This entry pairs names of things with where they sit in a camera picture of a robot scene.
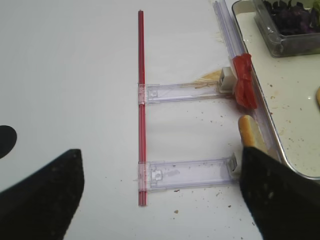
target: clear plastic rail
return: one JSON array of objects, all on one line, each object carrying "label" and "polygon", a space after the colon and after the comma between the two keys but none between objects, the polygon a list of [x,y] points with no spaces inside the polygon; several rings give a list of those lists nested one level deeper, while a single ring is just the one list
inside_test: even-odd
[{"label": "clear plastic rail", "polygon": [[221,93],[217,81],[138,85],[139,104],[220,98],[232,98],[232,94]]}]

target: white countertop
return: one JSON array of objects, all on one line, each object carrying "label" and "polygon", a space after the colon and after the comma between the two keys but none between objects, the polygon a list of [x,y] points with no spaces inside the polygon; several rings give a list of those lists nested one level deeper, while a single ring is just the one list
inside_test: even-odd
[{"label": "white countertop", "polygon": [[[138,207],[139,9],[147,83],[191,82],[228,65],[206,0],[0,3],[0,125],[18,135],[0,159],[0,191],[80,148],[85,187],[66,240],[261,239],[236,185],[150,193]],[[241,147],[230,100],[161,103],[146,114],[148,161]]]}]

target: transparent plastic holder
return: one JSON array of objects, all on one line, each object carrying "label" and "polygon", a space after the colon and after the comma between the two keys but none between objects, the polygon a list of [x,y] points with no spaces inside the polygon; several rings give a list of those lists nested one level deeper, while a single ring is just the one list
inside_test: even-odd
[{"label": "transparent plastic holder", "polygon": [[138,85],[138,104],[220,98],[232,98],[232,93],[221,93],[218,81]]},{"label": "transparent plastic holder", "polygon": [[235,155],[194,161],[140,162],[139,191],[201,188],[227,185],[237,181]]}]

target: clear plastic container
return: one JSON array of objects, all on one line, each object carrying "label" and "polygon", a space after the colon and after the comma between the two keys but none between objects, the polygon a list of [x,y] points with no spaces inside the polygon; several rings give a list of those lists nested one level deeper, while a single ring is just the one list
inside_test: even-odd
[{"label": "clear plastic container", "polygon": [[[305,9],[313,7],[314,0],[301,0]],[[320,33],[299,35],[283,35],[279,32],[272,20],[263,0],[253,0],[256,15],[255,22],[264,38],[264,41],[273,57],[286,57],[294,55],[320,53]]]}]

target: black foam pad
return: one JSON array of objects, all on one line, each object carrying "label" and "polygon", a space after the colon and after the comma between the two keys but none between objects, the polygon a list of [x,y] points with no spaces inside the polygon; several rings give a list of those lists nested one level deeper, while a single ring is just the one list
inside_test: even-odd
[{"label": "black foam pad", "polygon": [[245,147],[240,189],[265,240],[320,239],[320,185]]},{"label": "black foam pad", "polygon": [[68,150],[0,193],[0,239],[62,240],[84,190],[81,151]]}]

